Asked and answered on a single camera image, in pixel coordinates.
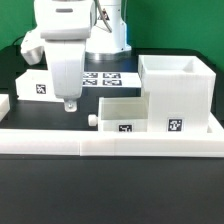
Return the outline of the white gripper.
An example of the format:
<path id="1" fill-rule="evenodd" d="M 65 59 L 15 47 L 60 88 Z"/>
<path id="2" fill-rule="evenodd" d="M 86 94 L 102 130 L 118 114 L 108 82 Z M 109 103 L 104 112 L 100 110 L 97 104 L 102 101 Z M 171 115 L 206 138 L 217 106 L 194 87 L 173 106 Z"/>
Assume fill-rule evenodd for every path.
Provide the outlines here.
<path id="1" fill-rule="evenodd" d="M 52 75 L 54 94 L 57 98 L 65 99 L 66 112 L 76 112 L 76 99 L 81 97 L 85 45 L 83 40 L 45 41 L 45 56 Z"/>

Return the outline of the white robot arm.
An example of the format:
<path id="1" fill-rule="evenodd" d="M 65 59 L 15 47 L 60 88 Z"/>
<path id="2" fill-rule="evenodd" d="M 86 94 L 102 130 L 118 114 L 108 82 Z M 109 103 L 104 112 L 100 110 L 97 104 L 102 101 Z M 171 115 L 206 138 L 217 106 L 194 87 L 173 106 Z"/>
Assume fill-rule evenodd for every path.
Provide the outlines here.
<path id="1" fill-rule="evenodd" d="M 86 59 L 113 60 L 131 53 L 121 0 L 34 0 L 54 95 L 77 110 Z"/>

